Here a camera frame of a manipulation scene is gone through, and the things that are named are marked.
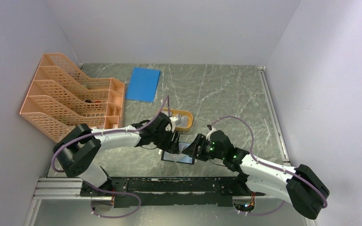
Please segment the black leather card holder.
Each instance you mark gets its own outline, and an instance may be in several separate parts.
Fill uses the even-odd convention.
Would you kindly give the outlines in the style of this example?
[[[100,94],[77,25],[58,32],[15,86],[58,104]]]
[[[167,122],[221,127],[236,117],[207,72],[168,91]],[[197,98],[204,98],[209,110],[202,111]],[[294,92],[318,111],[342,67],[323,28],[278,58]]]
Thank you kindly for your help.
[[[158,153],[160,154],[162,161],[169,161],[169,162],[189,164],[189,165],[194,165],[194,163],[195,163],[194,158],[192,158],[188,155],[182,154],[182,153],[171,154],[168,152],[164,152],[162,150],[159,150]]]

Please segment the yellow oval tray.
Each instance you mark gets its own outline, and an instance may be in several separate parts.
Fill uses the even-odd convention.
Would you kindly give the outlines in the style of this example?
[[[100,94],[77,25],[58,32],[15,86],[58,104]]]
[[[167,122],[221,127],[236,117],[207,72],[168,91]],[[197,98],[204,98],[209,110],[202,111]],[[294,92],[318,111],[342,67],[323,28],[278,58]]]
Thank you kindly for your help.
[[[193,124],[193,115],[191,112],[171,109],[170,114],[168,114],[167,108],[164,108],[161,112],[167,115],[172,121],[166,126],[166,131],[187,132],[191,129]]]

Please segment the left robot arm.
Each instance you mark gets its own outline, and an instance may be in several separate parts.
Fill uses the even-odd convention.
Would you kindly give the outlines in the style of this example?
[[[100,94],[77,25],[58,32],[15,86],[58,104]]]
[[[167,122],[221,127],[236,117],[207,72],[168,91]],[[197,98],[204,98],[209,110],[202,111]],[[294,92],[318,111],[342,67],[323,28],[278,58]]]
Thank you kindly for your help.
[[[178,152],[180,118],[165,113],[119,129],[91,129],[76,126],[53,148],[55,158],[68,178],[81,178],[101,196],[112,190],[109,175],[93,163],[100,151],[119,147],[142,147],[153,144],[162,151]]]

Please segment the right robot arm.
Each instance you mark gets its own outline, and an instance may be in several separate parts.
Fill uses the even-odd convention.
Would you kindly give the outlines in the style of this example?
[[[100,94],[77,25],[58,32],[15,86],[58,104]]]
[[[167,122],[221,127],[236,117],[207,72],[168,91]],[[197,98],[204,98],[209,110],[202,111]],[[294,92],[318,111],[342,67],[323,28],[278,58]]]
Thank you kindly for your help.
[[[327,207],[330,191],[310,167],[283,166],[254,157],[250,151],[234,146],[221,130],[208,136],[198,134],[182,154],[200,161],[221,160],[228,170],[243,176],[235,183],[241,195],[250,191],[268,194],[291,204],[298,213],[312,220]]]

